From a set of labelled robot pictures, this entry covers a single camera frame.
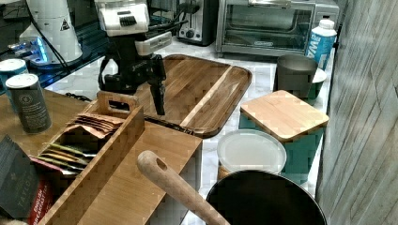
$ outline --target blue bottle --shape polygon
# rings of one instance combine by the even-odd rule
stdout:
[[[330,51],[337,36],[333,28],[333,21],[321,20],[319,26],[311,31],[310,40],[305,52],[305,55],[313,58],[318,63],[318,67],[323,70],[325,70],[328,64]]]

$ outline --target black pot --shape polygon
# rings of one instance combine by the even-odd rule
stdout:
[[[207,201],[232,225],[327,224],[307,191],[269,172],[231,173],[213,186]]]

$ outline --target white marble countertop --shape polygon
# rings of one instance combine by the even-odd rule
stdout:
[[[246,59],[237,60],[237,56],[234,55],[234,59],[228,58],[226,55],[225,58],[217,58],[217,54],[215,53],[215,45],[214,43],[207,47],[199,47],[193,46],[186,43],[182,43],[177,39],[173,39],[173,43],[162,50],[157,51],[156,53],[161,54],[163,57],[169,54],[182,53],[190,56],[205,58],[208,60],[214,60],[217,62],[238,66],[242,68],[248,69],[252,74],[252,83],[246,91],[242,100],[238,103],[234,112],[224,125],[222,131],[210,139],[205,139],[203,141],[203,152],[202,152],[202,183],[199,192],[206,197],[211,187],[217,181],[217,172],[218,172],[218,157],[217,157],[217,143],[218,140],[225,135],[225,133],[237,130],[238,129],[238,121],[239,121],[239,108],[242,102],[246,102],[248,100],[259,98],[264,95],[267,95],[272,92],[273,80],[275,74],[276,64],[267,63],[267,62],[258,62],[258,61],[249,61]],[[327,79],[324,81],[322,89],[320,91],[319,97],[314,104],[318,110],[326,113],[327,105],[328,105],[328,94],[329,94],[329,84],[330,84],[330,74],[331,74],[331,64],[330,62],[332,56],[330,57],[328,67],[326,72],[328,74]],[[47,90],[51,90],[60,94],[66,94],[67,92],[85,96],[90,99],[95,99],[97,92],[100,90],[98,85],[98,74],[100,62],[103,58],[91,63],[90,65],[83,67],[82,69],[68,75],[62,80],[46,87]],[[108,64],[107,68],[104,71],[104,74],[115,74],[116,66],[115,64]],[[317,170],[319,163],[321,146],[318,147],[318,151],[316,152],[313,167],[310,170],[310,174],[308,177],[308,181],[302,186],[314,196],[315,194],[315,186],[316,186],[316,178],[317,178]],[[182,224],[205,224],[200,218],[194,215],[192,212],[189,212]]]

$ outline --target toaster oven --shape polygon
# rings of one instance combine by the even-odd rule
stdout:
[[[304,54],[311,30],[338,15],[333,0],[221,0],[216,52]]]

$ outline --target oven door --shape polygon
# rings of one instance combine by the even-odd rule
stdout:
[[[314,4],[310,1],[222,1],[216,49],[219,53],[253,53],[280,56],[304,54],[311,32]]]

